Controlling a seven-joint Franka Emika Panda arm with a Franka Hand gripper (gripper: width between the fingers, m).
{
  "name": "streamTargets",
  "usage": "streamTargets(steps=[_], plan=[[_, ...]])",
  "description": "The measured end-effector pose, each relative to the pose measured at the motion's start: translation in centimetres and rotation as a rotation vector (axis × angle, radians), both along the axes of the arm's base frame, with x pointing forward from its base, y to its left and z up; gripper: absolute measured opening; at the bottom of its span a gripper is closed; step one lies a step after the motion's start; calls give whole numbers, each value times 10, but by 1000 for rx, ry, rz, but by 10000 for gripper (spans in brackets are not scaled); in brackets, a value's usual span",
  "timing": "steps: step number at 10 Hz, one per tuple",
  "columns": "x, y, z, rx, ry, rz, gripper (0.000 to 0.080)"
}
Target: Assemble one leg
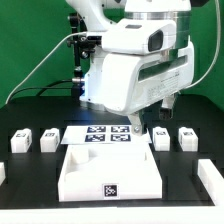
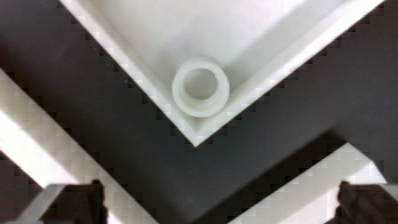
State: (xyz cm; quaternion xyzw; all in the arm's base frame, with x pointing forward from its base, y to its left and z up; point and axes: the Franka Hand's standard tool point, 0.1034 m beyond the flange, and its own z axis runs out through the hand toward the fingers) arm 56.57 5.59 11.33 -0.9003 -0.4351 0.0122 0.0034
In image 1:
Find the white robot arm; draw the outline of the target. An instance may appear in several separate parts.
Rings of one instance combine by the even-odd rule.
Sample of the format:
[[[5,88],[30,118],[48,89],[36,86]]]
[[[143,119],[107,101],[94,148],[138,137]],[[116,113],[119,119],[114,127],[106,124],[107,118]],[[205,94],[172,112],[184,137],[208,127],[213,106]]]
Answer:
[[[190,0],[66,0],[87,31],[80,55],[90,58],[83,106],[126,116],[132,132],[145,132],[143,109],[192,83]]]

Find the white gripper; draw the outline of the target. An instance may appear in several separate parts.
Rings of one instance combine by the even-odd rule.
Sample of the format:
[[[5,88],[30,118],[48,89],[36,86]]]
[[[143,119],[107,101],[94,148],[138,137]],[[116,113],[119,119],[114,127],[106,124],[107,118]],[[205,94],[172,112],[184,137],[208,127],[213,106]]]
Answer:
[[[177,99],[174,93],[190,85],[193,75],[192,43],[179,49],[171,61],[163,52],[146,56],[109,53],[102,66],[102,102],[111,113],[129,115],[132,133],[142,136],[146,128],[137,111],[164,98],[159,118],[171,119]]]

